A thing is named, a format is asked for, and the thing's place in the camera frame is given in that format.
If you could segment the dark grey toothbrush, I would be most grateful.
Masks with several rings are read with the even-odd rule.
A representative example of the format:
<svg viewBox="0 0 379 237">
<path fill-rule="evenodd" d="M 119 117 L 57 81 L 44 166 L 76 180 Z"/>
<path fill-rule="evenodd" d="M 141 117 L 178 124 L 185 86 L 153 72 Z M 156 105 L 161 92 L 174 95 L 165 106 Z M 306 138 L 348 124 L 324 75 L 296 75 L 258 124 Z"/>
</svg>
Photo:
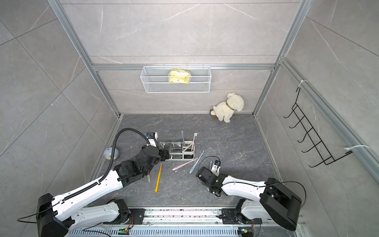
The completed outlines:
<svg viewBox="0 0 379 237">
<path fill-rule="evenodd" d="M 181 130 L 181 137 L 182 137 L 182 147 L 185 146 L 185 139 L 184 139 L 184 131 Z"/>
</svg>

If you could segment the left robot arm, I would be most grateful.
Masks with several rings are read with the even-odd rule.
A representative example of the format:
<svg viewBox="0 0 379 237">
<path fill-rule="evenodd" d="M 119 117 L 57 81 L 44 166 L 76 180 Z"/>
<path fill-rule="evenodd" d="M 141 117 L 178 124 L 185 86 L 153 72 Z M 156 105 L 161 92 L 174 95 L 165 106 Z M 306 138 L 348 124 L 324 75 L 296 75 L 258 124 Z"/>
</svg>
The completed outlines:
<svg viewBox="0 0 379 237">
<path fill-rule="evenodd" d="M 125 131 L 128 128 L 120 130 L 114 138 L 110 163 L 104 175 L 65 194 L 52 196 L 47 193 L 39 198 L 34 223 L 40 237 L 64 237 L 70 231 L 83 227 L 133 221 L 123 199 L 115 199 L 100 206 L 88 206 L 106 194 L 148 176 L 155 165 L 170 158 L 169 146 L 159 145 L 155 133 L 144 135 L 131 128 L 130 131 L 142 136 L 146 143 L 137 155 L 114 166 L 116 143 Z"/>
</svg>

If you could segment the white toothbrush holder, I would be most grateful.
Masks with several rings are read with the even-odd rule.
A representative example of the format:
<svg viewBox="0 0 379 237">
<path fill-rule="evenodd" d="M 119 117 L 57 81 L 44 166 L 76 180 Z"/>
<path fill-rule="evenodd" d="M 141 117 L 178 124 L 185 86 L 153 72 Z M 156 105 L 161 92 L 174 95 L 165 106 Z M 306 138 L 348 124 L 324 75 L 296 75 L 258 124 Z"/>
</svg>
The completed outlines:
<svg viewBox="0 0 379 237">
<path fill-rule="evenodd" d="M 182 142 L 160 142 L 161 144 L 170 145 L 170 155 L 172 161 L 190 161 L 194 159 L 194 152 L 191 151 L 192 141 L 185 141 L 185 146 L 182 147 Z"/>
</svg>

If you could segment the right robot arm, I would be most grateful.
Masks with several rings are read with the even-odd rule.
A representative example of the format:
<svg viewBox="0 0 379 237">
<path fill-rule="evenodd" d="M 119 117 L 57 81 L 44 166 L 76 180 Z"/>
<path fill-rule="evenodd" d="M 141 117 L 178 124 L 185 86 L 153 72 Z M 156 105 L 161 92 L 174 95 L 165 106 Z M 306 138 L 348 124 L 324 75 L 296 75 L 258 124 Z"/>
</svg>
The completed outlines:
<svg viewBox="0 0 379 237">
<path fill-rule="evenodd" d="M 300 210 L 306 199 L 300 198 L 286 187 L 286 182 L 275 178 L 267 181 L 248 181 L 220 173 L 220 160 L 211 169 L 200 166 L 196 177 L 217 197 L 239 197 L 235 209 L 226 209 L 219 216 L 226 224 L 257 224 L 269 220 L 280 227 L 295 231 Z"/>
</svg>

